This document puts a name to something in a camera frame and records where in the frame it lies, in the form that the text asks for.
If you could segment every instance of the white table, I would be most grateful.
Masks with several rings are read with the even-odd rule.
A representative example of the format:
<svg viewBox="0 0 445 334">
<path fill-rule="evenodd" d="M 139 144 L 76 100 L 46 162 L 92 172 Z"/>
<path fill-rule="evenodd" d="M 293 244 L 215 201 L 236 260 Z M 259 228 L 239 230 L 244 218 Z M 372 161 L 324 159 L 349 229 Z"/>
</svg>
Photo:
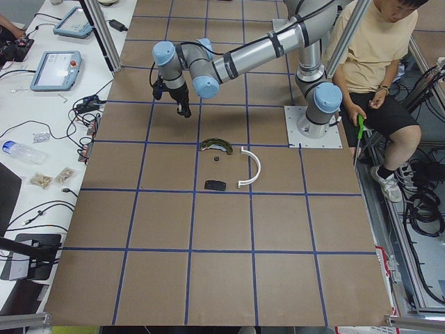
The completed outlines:
<svg viewBox="0 0 445 334">
<path fill-rule="evenodd" d="M 130 25 L 131 16 L 137 0 L 121 0 L 110 7 L 101 7 L 105 16 L 105 20 L 116 19 L 125 26 Z M 53 6 L 48 0 L 44 2 L 39 13 L 52 15 L 55 17 L 64 17 L 73 7 L 80 6 L 77 1 L 64 1 L 61 5 Z M 35 26 L 44 23 L 57 24 L 58 20 L 38 15 L 29 25 L 27 33 L 34 30 Z M 27 120 L 36 120 L 38 122 L 47 123 L 56 137 L 66 135 L 67 126 L 70 123 L 68 111 L 74 102 L 82 97 L 95 94 L 107 82 L 113 79 L 113 75 L 102 56 L 102 52 L 96 41 L 94 33 L 91 33 L 86 39 L 71 38 L 60 35 L 54 35 L 52 26 L 44 25 L 33 32 L 29 37 L 35 40 L 25 61 L 22 63 L 13 63 L 8 68 L 0 71 L 0 74 L 11 70 L 36 70 L 38 63 L 44 51 L 69 51 L 77 50 L 82 55 L 82 64 L 80 73 L 76 79 L 76 83 L 71 90 L 66 92 L 34 92 L 29 89 L 33 73 L 16 72 L 4 76 L 0 79 L 0 134 L 5 130 Z M 119 32 L 110 28 L 111 36 L 114 40 L 116 49 L 119 54 L 125 41 L 127 33 Z M 99 93 L 101 100 L 106 100 L 111 85 L 107 85 L 105 89 Z M 72 135 L 75 141 L 86 135 L 87 128 L 83 125 L 76 125 L 77 132 Z M 11 130 L 0 140 L 12 140 L 18 143 L 30 145 L 38 150 L 42 150 L 48 154 L 47 160 L 43 165 L 27 165 L 7 154 L 1 152 L 0 162 L 11 169 L 12 172 L 22 178 L 22 187 L 20 195 L 15 207 L 12 219 L 20 215 L 22 212 L 50 200 L 66 200 L 75 204 L 76 198 L 72 193 L 63 193 L 62 186 L 50 185 L 46 189 L 41 189 L 36 185 L 29 184 L 29 180 L 36 172 L 55 177 L 65 167 L 72 168 L 76 171 L 76 175 L 71 178 L 66 187 L 78 193 L 81 187 L 83 175 L 86 165 L 78 162 L 78 148 L 68 138 L 55 140 L 53 138 L 45 143 L 33 143 L 32 134 L 47 132 L 48 129 L 44 125 L 36 123 L 28 123 L 21 127 Z M 21 219 L 16 221 L 10 228 L 20 228 L 22 223 L 37 214 L 37 210 L 29 212 Z M 69 228 L 72 212 L 66 207 L 55 207 L 45 212 L 44 216 L 36 219 L 28 226 L 38 226 L 45 224 L 61 225 Z M 62 241 L 65 240 L 65 232 L 60 228 L 36 228 L 16 232 L 6 232 L 5 237 L 14 239 L 19 233 L 60 233 Z M 5 262 L 0 263 L 0 270 L 3 270 Z M 55 269 L 51 272 L 51 276 L 46 281 L 39 283 L 51 285 L 54 279 Z M 14 287 L 15 281 L 0 280 L 0 307 L 6 301 Z M 43 302 L 40 304 L 38 312 L 42 312 L 48 297 L 47 293 Z"/>
</svg>

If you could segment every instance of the wristwatch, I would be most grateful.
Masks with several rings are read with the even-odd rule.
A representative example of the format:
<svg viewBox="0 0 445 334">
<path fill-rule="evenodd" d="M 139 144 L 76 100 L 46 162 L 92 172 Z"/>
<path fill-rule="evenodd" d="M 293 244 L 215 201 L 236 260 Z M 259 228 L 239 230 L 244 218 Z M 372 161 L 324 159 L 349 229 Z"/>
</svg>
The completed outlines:
<svg viewBox="0 0 445 334">
<path fill-rule="evenodd" d="M 389 87 L 388 87 L 388 86 L 378 85 L 378 87 L 377 87 L 377 92 L 378 92 L 379 90 L 382 90 L 382 89 L 384 89 L 385 92 L 386 92 L 386 95 L 385 95 L 385 96 L 388 96 L 388 95 L 389 95 Z"/>
</svg>

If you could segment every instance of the green scissors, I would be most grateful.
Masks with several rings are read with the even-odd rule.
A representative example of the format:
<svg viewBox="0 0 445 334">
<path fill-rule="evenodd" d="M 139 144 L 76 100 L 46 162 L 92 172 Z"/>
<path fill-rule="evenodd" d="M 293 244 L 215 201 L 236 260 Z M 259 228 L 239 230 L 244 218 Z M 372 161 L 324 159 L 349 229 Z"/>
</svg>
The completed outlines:
<svg viewBox="0 0 445 334">
<path fill-rule="evenodd" d="M 357 147 L 355 148 L 355 154 L 354 154 L 354 168 L 355 168 L 355 165 L 357 164 L 357 158 L 359 157 L 360 141 L 362 139 L 363 129 L 364 129 L 363 116 L 358 115 L 357 120 L 358 120 L 358 124 L 359 124 L 359 131 L 357 133 Z"/>
</svg>

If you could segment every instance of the person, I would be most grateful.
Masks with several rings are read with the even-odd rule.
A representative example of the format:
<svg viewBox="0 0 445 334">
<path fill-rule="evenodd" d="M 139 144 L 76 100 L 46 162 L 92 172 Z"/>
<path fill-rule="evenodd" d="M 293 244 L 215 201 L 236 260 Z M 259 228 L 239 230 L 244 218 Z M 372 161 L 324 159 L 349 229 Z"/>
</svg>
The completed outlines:
<svg viewBox="0 0 445 334">
<path fill-rule="evenodd" d="M 417 8 L 428 0 L 373 0 L 344 52 L 332 82 L 342 92 L 340 114 L 351 152 L 357 146 L 357 118 L 390 139 L 385 159 L 371 168 L 384 196 L 400 202 L 402 193 L 394 172 L 414 153 L 421 139 L 416 120 L 391 96 L 389 87 L 398 74 L 400 59 L 408 53 L 416 26 Z M 323 60 L 327 63 L 346 27 L 357 0 L 338 18 Z"/>
<path fill-rule="evenodd" d="M 13 42 L 25 36 L 25 32 L 17 28 L 9 19 L 0 14 L 0 42 Z"/>
</svg>

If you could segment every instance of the white semicircle part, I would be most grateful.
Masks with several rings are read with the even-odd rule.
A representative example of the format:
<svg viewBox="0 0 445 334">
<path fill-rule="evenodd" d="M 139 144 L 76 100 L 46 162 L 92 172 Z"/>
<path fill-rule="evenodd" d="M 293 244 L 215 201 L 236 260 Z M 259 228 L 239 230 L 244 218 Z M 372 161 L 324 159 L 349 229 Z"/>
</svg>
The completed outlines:
<svg viewBox="0 0 445 334">
<path fill-rule="evenodd" d="M 254 161 L 257 163 L 257 174 L 254 177 L 252 177 L 251 179 L 248 179 L 245 181 L 239 180 L 238 181 L 238 189 L 240 189 L 241 186 L 247 186 L 248 184 L 255 182 L 255 180 L 259 177 L 259 174 L 261 172 L 261 162 L 259 162 L 259 159 L 255 154 L 253 154 L 251 151 L 244 150 L 244 146 L 241 146 L 241 154 L 248 155 L 249 157 L 254 159 Z"/>
</svg>

